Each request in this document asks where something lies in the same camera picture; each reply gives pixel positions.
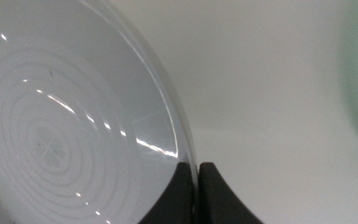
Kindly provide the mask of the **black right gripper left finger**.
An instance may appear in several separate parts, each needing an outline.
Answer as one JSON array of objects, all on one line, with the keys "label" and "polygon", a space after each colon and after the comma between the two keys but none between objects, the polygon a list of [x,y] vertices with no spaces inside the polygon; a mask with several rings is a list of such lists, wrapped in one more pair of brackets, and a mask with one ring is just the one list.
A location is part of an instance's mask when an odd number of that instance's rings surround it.
[{"label": "black right gripper left finger", "polygon": [[190,224],[193,214],[193,181],[188,163],[179,162],[163,194],[140,224]]}]

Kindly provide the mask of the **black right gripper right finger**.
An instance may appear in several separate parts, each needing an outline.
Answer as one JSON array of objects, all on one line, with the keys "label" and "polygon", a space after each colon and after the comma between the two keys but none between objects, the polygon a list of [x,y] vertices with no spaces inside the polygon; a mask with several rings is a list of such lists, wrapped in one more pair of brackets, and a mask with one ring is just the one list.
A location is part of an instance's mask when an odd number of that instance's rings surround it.
[{"label": "black right gripper right finger", "polygon": [[262,224],[239,200],[212,162],[200,164],[199,215],[202,224]]}]

